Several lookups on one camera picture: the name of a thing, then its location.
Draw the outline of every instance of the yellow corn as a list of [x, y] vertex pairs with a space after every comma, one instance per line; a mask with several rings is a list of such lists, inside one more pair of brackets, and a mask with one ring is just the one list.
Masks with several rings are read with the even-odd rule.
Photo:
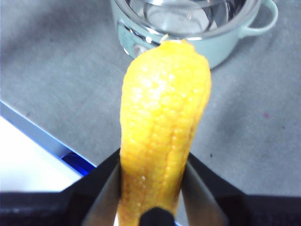
[[153, 207], [175, 214], [183, 171], [208, 102], [208, 61], [193, 45], [166, 41], [132, 61], [120, 109], [120, 226]]

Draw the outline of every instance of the blue edge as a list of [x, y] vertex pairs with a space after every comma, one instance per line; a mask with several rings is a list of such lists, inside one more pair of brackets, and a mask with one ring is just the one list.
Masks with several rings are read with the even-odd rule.
[[77, 154], [66, 144], [59, 141], [29, 119], [23, 117], [20, 113], [2, 101], [0, 101], [0, 115], [80, 175], [85, 176], [91, 170], [95, 169], [96, 166], [86, 160], [83, 156]]

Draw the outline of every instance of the pot handle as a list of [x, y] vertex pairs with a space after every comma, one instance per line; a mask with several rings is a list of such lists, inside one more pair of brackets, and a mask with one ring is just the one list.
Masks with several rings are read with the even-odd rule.
[[268, 30], [270, 30], [275, 25], [275, 23], [278, 19], [277, 5], [275, 4], [275, 2], [273, 0], [262, 0], [261, 4], [266, 6], [271, 11], [271, 13], [273, 15], [273, 19], [271, 20], [271, 22], [268, 25], [261, 27], [261, 28], [249, 27], [250, 24], [242, 27], [240, 36], [239, 36], [240, 38], [244, 38], [246, 36], [261, 35], [261, 34], [267, 32]]

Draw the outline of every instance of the pot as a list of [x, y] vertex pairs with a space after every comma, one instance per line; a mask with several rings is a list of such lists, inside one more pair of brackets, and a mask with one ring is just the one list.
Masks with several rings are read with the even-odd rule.
[[[124, 51], [136, 58], [162, 40], [192, 43], [214, 68], [225, 60], [239, 39], [261, 35], [278, 18], [273, 0], [111, 0], [118, 38]], [[261, 28], [250, 24], [261, 5], [272, 14]]]

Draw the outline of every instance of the light blue pot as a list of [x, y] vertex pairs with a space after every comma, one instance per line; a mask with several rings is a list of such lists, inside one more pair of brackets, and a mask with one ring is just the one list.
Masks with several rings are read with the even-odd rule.
[[[262, 28], [252, 28], [250, 24], [261, 5], [271, 11], [273, 18]], [[158, 46], [166, 35], [135, 14], [125, 0], [111, 0], [111, 8], [120, 44], [132, 58]], [[277, 19], [278, 8], [273, 0], [246, 0], [240, 12], [227, 24], [199, 35], [168, 34], [167, 40], [185, 39], [191, 42], [197, 52], [208, 59], [210, 68], [214, 68], [229, 56], [239, 39], [267, 32]]]

